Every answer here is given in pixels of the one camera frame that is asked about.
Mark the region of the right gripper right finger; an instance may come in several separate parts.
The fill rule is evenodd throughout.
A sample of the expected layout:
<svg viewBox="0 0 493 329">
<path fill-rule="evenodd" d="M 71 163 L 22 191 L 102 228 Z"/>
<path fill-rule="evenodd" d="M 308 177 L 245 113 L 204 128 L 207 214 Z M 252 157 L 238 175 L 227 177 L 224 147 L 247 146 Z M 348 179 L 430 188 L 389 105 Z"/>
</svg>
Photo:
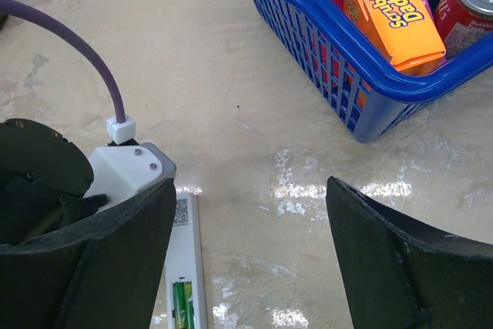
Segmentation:
<svg viewBox="0 0 493 329">
<path fill-rule="evenodd" d="M 327 181 L 327 213 L 355 328 L 490 328 L 492 246 Z"/>
</svg>

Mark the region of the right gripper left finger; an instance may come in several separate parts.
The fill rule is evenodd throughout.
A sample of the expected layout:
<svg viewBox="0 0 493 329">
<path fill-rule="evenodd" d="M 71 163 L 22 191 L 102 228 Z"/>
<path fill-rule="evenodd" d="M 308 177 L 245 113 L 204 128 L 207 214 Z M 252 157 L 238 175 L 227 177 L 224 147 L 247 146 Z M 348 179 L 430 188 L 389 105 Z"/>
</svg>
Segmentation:
<svg viewBox="0 0 493 329">
<path fill-rule="evenodd" d="M 148 328 L 176 209 L 171 179 L 1 247 L 3 328 Z"/>
</svg>

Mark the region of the green battery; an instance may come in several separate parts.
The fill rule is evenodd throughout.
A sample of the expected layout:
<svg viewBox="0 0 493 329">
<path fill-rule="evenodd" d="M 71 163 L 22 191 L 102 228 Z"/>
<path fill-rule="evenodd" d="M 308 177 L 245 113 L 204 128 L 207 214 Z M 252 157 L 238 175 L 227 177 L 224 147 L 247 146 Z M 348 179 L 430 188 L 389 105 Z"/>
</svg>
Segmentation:
<svg viewBox="0 0 493 329">
<path fill-rule="evenodd" d="M 173 283 L 173 312 L 175 329 L 186 329 L 186 308 L 183 282 Z"/>
<path fill-rule="evenodd" d="M 192 283 L 186 281 L 183 283 L 184 300 L 185 300 L 185 314 L 186 314 L 186 328 L 194 329 L 194 313 L 193 313 L 193 288 Z"/>
</svg>

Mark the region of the white remote control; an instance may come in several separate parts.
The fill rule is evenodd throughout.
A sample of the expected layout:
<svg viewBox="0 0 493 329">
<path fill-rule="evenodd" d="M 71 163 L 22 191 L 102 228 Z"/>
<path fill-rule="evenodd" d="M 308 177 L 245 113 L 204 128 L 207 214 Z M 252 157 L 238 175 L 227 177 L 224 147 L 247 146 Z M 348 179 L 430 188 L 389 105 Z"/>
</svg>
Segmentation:
<svg viewBox="0 0 493 329">
<path fill-rule="evenodd" d="M 173 283 L 192 283 L 195 328 L 206 328 L 206 299 L 200 220 L 197 195 L 177 195 L 176 214 L 166 253 L 158 296 L 151 318 L 151 328 L 175 328 L 173 318 Z"/>
</svg>

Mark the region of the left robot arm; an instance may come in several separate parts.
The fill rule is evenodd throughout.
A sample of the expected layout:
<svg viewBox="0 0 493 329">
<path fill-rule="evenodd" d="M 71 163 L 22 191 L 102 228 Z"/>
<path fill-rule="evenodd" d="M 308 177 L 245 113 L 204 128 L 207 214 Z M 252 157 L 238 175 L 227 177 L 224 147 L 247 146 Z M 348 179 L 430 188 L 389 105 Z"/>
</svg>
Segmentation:
<svg viewBox="0 0 493 329">
<path fill-rule="evenodd" d="M 90 217 L 109 202 L 88 195 L 94 172 L 61 133 L 29 119 L 1 124 L 1 242 L 20 245 Z"/>
</svg>

